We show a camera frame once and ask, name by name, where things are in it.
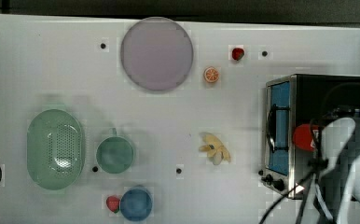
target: red object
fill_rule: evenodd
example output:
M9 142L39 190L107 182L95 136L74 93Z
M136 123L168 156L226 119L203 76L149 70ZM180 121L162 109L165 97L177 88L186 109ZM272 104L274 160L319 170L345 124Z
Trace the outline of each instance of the red object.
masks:
M106 200L106 205L110 211L117 213L119 211L119 202L120 199L118 197L110 196Z
M318 126L313 125L312 129L314 132L317 132ZM314 143L312 142L312 135L310 131L309 124L299 125L293 133L293 143L296 147L306 150L306 151L314 151Z
M239 61L244 56L244 49L235 48L232 50L232 58Z

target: white table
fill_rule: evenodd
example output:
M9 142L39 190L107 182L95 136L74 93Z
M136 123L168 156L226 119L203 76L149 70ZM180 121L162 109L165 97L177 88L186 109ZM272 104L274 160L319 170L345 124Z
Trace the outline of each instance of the white table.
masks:
M257 223L279 197L257 175L265 83L295 73L360 76L360 29L179 22L194 64L178 89L153 94L132 83L119 60L136 22L0 15L0 223L127 223L105 198L136 184L154 195L145 223ZM237 45L246 55L234 63ZM222 74L213 87L202 79L207 66ZM56 104L83 125L87 153L80 178L52 192L28 175L26 131ZM136 145L135 163L122 175L94 173L96 147L112 127ZM202 132L221 137L233 162L213 166L198 151ZM299 205L284 201L268 223L294 223ZM360 223L358 203L349 219Z

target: oven handle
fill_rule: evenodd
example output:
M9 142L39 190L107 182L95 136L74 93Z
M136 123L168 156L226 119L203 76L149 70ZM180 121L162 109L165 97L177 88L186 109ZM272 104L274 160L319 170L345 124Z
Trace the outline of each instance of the oven handle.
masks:
M278 110L290 110L290 107L279 107L276 104L273 104L270 107L270 112L267 118L267 142L270 147L270 151L274 153L276 150L288 150L288 147L276 147L275 146L275 137L276 137L276 111Z

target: banana peel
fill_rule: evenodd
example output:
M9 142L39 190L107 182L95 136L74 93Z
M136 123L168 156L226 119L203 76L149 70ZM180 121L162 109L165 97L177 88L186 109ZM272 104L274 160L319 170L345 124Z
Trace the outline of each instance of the banana peel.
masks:
M203 142L206 145L200 147L200 151L207 152L207 157L212 158L215 153L221 152L223 154L224 161L230 162L230 154L224 144L214 136L212 133L207 133L203 136Z

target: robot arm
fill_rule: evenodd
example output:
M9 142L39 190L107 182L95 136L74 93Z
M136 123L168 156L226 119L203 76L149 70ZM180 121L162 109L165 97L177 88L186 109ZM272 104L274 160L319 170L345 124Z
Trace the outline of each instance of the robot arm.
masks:
M325 127L322 153L328 167L321 173L319 190L310 190L320 214L318 223L331 219L345 224L352 195L360 202L360 119L337 119Z

